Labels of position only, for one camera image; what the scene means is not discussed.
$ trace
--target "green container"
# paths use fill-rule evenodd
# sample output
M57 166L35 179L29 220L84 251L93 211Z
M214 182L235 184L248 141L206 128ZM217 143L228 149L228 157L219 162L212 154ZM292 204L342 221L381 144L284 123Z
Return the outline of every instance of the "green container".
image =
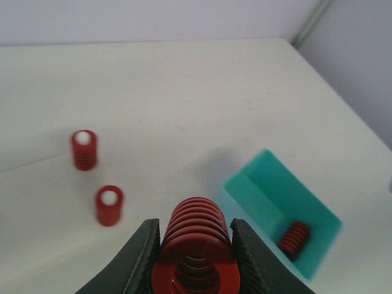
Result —
M342 222L271 151L264 150L249 162L224 184L224 191L217 204L228 220L245 218L300 279L314 277ZM276 244L294 221L307 224L312 233L292 263Z

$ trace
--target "white table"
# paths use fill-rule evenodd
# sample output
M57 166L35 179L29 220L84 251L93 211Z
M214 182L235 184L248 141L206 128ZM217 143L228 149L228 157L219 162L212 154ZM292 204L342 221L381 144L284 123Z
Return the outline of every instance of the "white table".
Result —
M142 220L163 233L263 148L344 222L311 288L390 292L392 154L284 40L2 48L0 103L1 293L73 293ZM82 128L91 173L70 162ZM104 184L126 195L113 228L93 216Z

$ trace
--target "red ribbed cylinder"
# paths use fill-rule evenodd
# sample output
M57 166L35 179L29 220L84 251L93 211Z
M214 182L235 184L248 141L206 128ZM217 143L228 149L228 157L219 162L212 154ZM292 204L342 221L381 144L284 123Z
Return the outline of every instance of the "red ribbed cylinder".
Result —
M80 132L87 133L89 135L89 141L85 145L82 145L77 140L77 135ZM79 130L75 132L71 137L73 164L79 170L90 170L97 164L97 145L98 137L90 130Z
M116 194L116 201L110 205L105 204L103 200L104 193L114 192ZM96 195L96 209L97 220L105 227L111 227L118 223L121 218L121 210L123 207L124 195L121 189L117 186L104 186Z
M295 261L310 237L311 230L307 225L301 222L294 222L277 246L288 259Z
M225 217L207 198L173 211L154 268L154 294L238 294L239 272Z

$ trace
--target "teal box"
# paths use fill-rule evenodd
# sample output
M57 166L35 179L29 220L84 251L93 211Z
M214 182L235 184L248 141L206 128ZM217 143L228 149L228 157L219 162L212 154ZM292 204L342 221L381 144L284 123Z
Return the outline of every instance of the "teal box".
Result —
M254 230L279 259L295 274L300 273L306 280L311 280L342 222L269 150L262 151L228 180L224 190L236 203L218 199L218 202L225 202L221 207L223 212L234 216L236 204L240 206L240 214L251 218L251 225L257 226ZM292 263L276 244L294 221L307 224L312 234Z

